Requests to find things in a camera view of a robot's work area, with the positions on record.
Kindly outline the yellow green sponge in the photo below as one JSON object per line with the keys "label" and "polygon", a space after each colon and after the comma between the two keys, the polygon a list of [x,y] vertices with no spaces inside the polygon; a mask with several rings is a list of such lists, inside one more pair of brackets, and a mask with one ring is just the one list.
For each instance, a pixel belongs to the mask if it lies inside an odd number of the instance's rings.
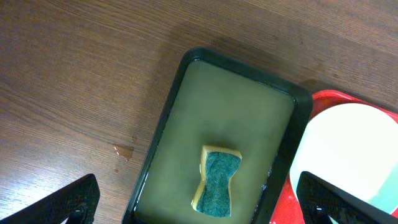
{"label": "yellow green sponge", "polygon": [[200,183],[191,202],[192,208],[216,218],[230,217],[231,179],[239,169],[242,155],[225,147],[202,146]]}

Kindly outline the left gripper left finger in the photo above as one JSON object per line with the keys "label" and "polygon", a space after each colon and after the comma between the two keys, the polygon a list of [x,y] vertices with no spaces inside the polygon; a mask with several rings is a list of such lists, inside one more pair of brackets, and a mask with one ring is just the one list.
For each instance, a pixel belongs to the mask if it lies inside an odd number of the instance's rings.
{"label": "left gripper left finger", "polygon": [[100,199],[94,174],[87,174],[38,202],[6,217],[1,223],[92,224]]}

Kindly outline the mint green plate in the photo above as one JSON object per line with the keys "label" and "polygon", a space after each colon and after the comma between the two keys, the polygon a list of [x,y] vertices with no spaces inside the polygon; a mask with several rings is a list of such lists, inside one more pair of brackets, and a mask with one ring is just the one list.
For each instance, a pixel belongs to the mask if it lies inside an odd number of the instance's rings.
{"label": "mint green plate", "polygon": [[392,214],[397,209],[397,122],[359,103],[322,111],[308,122],[294,157],[293,189],[303,171]]}

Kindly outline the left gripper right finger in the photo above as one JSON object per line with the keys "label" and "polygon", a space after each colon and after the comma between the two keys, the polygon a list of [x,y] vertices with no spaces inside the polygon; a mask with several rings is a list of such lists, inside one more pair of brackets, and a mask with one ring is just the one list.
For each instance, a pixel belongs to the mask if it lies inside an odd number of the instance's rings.
{"label": "left gripper right finger", "polygon": [[397,224],[396,217],[307,171],[301,173],[296,193],[306,224]]}

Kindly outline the dark green tray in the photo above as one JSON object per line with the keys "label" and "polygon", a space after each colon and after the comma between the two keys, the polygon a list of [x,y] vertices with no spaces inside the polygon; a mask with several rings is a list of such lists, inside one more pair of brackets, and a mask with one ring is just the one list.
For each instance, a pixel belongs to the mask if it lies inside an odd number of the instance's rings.
{"label": "dark green tray", "polygon": [[[311,93],[204,47],[182,57],[124,223],[269,223],[313,108]],[[238,150],[231,216],[194,211],[204,145]]]}

